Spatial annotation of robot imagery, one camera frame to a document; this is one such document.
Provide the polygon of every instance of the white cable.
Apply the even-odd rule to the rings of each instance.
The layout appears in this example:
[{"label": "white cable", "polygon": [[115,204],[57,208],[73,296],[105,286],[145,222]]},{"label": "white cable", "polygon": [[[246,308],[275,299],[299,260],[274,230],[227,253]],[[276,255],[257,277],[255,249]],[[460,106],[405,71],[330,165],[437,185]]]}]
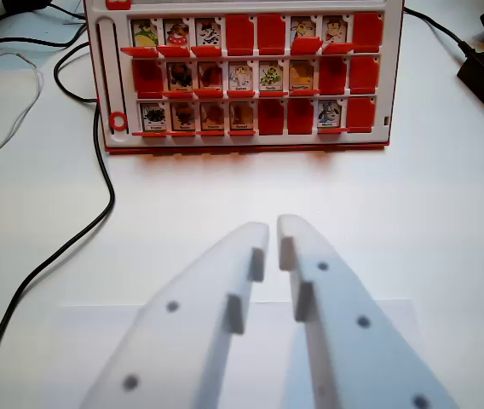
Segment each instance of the white cable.
[{"label": "white cable", "polygon": [[40,72],[37,70],[37,67],[36,67],[36,65],[33,62],[31,62],[24,55],[21,55],[19,53],[1,53],[0,54],[0,57],[2,57],[4,55],[15,55],[15,56],[21,58],[24,62],[26,62],[32,68],[32,70],[34,71],[34,75],[36,76],[36,94],[35,94],[33,100],[30,102],[30,104],[28,104],[22,110],[22,112],[19,114],[19,116],[17,116],[17,118],[14,120],[13,124],[11,125],[11,128],[9,129],[9,132],[8,132],[7,136],[2,141],[2,143],[0,143],[0,149],[7,142],[9,142],[9,140],[14,136],[14,134],[16,134],[17,130],[20,127],[20,124],[22,124],[22,121],[24,121],[24,118],[30,112],[30,110],[32,109],[32,107],[36,103],[37,99],[41,95],[41,91],[43,90],[43,81],[41,79]]}]

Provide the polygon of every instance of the white surface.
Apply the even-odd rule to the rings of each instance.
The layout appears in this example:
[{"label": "white surface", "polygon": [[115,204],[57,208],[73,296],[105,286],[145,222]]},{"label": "white surface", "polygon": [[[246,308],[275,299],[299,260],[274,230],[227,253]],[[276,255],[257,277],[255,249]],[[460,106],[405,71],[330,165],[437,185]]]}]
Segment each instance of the white surface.
[{"label": "white surface", "polygon": [[304,323],[316,409],[458,406],[346,265],[300,216],[278,219],[279,266]]},{"label": "white surface", "polygon": [[[412,347],[420,350],[412,303],[380,300],[378,305]],[[59,307],[46,334],[50,342],[37,377],[38,406],[79,407],[139,307]],[[251,303],[247,331],[231,343],[219,409],[312,407],[306,351],[303,326],[293,319],[290,302]]]},{"label": "white surface", "polygon": [[[249,222],[180,272],[139,310],[81,407],[216,408],[267,248],[268,226]],[[122,387],[128,376],[138,382],[132,390]]]},{"label": "white surface", "polygon": [[[484,0],[407,6],[464,39],[482,32]],[[34,55],[44,61],[42,97],[0,151],[0,319],[23,278],[107,203],[92,110],[56,88],[61,54],[26,56]],[[41,407],[35,373],[47,339],[40,334],[58,305],[142,304],[229,230],[251,220],[272,225],[281,213],[324,232],[373,298],[412,299],[431,369],[460,407],[484,407],[484,106],[457,80],[458,69],[427,25],[407,16],[384,151],[108,158],[115,210],[20,303],[0,348],[0,408]],[[88,57],[61,77],[80,95],[94,94]],[[0,103],[15,92],[31,97],[31,72],[0,78]],[[0,135],[18,110],[6,104],[0,112]],[[252,299],[289,300],[274,243],[269,254]]]}]

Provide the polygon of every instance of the screw hole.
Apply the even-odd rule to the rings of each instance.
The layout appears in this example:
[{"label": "screw hole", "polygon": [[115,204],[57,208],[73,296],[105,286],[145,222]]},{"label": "screw hole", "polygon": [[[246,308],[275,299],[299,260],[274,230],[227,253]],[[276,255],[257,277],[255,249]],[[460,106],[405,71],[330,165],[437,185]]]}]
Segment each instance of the screw hole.
[{"label": "screw hole", "polygon": [[357,322],[361,328],[369,328],[371,326],[371,321],[367,317],[365,317],[365,315],[361,315],[360,317],[358,317]]},{"label": "screw hole", "polygon": [[137,388],[139,382],[140,380],[136,375],[133,375],[133,374],[127,375],[123,381],[123,389],[126,390],[127,392],[130,392],[131,390],[134,390]]},{"label": "screw hole", "polygon": [[416,395],[414,397],[414,399],[412,400],[412,403],[414,404],[414,407],[416,407],[417,409],[428,409],[429,408],[428,400],[422,395]]},{"label": "screw hole", "polygon": [[180,304],[178,301],[170,301],[168,304],[166,304],[166,310],[169,313],[173,313],[180,307]]}]

